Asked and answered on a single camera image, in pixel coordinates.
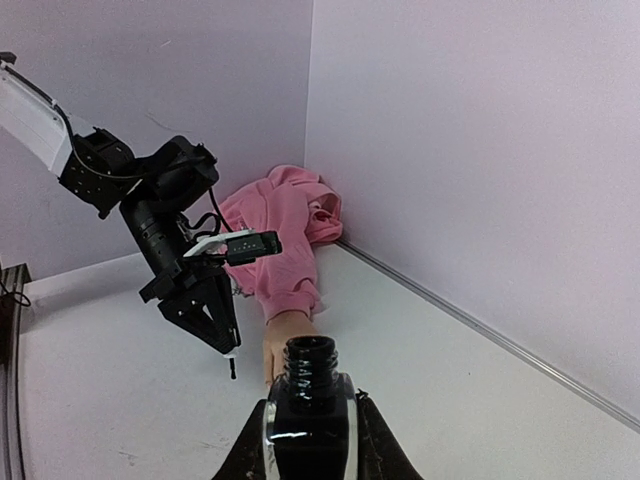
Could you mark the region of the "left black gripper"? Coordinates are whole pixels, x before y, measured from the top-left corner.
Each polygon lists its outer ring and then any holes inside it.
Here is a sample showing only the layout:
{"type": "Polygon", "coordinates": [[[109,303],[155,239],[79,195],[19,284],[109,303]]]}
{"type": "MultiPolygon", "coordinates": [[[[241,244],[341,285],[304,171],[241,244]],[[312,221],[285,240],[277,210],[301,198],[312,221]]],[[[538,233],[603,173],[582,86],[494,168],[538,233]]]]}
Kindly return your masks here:
{"type": "Polygon", "coordinates": [[[178,259],[139,292],[163,317],[221,354],[241,345],[233,289],[220,259],[178,259]]]}

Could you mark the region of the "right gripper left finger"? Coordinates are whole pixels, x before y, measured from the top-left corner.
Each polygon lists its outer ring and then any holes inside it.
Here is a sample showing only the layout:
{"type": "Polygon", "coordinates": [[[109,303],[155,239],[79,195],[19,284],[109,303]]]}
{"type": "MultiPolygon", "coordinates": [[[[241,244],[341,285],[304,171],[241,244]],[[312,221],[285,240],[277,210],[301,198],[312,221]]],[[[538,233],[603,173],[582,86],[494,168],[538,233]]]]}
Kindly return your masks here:
{"type": "Polygon", "coordinates": [[[257,402],[213,480],[280,478],[272,438],[276,410],[274,401],[263,399],[257,402]]]}

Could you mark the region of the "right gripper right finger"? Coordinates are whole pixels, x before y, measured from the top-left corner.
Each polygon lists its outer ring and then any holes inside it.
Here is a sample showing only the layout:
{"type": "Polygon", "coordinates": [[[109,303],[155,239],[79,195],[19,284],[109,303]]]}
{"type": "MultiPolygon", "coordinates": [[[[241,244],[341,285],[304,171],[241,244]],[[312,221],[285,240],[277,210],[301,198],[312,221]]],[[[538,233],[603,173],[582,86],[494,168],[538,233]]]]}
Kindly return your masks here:
{"type": "Polygon", "coordinates": [[[349,399],[349,478],[422,480],[369,394],[349,399]]]}

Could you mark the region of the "white nail polish cap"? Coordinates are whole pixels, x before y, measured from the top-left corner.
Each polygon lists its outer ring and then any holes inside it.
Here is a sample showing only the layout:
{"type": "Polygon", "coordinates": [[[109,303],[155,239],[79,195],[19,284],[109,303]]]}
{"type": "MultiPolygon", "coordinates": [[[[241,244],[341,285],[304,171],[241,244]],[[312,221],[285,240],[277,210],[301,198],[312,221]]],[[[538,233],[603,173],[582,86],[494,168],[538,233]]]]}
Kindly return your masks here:
{"type": "Polygon", "coordinates": [[[236,353],[235,352],[229,352],[227,354],[224,354],[223,357],[228,361],[229,363],[229,368],[230,368],[230,378],[232,380],[236,380],[237,379],[237,372],[236,372],[236,353]]]}

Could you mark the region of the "black nail polish bottle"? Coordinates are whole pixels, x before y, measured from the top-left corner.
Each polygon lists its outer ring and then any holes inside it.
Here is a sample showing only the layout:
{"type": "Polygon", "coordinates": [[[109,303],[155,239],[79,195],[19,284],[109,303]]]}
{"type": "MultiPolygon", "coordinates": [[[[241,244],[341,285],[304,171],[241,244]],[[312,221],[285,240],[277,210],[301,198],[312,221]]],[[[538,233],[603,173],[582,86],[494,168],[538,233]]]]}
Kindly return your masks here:
{"type": "Polygon", "coordinates": [[[335,341],[289,340],[285,371],[272,384],[263,413],[262,452],[268,479],[358,477],[358,412],[350,376],[337,370],[335,341]]]}

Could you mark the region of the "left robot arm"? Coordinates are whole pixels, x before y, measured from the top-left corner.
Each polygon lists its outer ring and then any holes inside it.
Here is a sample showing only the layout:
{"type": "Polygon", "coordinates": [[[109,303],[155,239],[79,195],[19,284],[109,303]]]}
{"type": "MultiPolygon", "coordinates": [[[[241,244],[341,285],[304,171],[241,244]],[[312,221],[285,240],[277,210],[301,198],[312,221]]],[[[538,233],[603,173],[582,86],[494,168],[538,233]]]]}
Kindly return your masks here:
{"type": "Polygon", "coordinates": [[[218,181],[216,158],[201,144],[175,136],[147,157],[109,131],[72,120],[60,104],[1,54],[1,126],[33,152],[59,184],[93,206],[100,219],[120,212],[153,273],[140,290],[163,317],[219,353],[241,340],[225,257],[194,252],[200,240],[231,228],[220,208],[189,224],[184,214],[218,181]]]}

